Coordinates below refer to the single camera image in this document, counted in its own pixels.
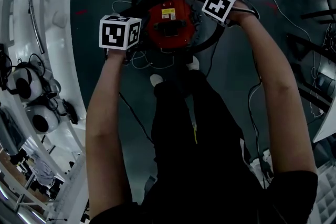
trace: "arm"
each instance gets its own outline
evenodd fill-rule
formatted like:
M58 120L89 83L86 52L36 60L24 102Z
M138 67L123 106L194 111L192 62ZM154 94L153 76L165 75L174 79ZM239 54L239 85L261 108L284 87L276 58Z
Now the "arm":
M110 51L93 92L86 121L87 173L91 219L132 201L118 137L118 98L124 55Z
M254 15L235 12L231 19L245 31L263 80L274 171L316 172L300 94L285 55Z

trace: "black t-shirt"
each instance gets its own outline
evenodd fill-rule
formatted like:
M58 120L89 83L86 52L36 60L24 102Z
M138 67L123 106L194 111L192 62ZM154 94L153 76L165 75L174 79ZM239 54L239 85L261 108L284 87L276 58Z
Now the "black t-shirt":
M141 206L116 206L91 223L307 223L316 198L316 174L277 174L265 190L246 166L210 172L175 182L159 179Z

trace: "red device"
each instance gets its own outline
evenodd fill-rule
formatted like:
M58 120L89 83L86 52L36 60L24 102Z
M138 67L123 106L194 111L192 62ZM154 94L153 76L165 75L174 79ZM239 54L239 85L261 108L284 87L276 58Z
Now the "red device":
M190 44L196 28L192 9L185 0L170 0L154 6L149 12L151 17L146 30L159 48L180 48Z

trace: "red mark on floor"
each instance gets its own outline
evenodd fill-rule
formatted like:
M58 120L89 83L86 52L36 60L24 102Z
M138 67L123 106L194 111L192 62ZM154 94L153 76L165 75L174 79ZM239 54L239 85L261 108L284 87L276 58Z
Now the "red mark on floor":
M80 11L76 12L75 14L76 15L82 15L82 14L87 13L87 12L88 12L87 9L83 9L83 10L80 10Z
M276 4L271 3L271 2L265 2L265 5L271 7L274 10L274 14L277 15L278 14L278 7Z

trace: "white cube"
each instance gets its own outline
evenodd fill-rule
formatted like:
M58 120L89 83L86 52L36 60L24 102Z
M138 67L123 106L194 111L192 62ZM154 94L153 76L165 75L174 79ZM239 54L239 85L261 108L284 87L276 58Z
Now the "white cube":
M102 17L99 25L99 47L127 50L139 42L141 19L111 16Z
M225 25L225 20L236 0L206 0L202 11L211 19L221 25Z

